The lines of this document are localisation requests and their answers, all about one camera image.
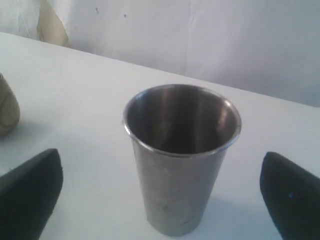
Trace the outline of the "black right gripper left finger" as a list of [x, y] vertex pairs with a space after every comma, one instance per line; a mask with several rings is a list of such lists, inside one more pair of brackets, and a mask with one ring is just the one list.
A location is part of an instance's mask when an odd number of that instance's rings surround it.
[[49, 148], [0, 177], [0, 238], [38, 240], [63, 187], [59, 152]]

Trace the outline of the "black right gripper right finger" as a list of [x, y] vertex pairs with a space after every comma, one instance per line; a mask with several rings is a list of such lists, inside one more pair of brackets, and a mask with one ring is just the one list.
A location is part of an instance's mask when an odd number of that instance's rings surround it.
[[320, 238], [320, 179], [277, 152], [262, 161], [260, 191], [284, 240]]

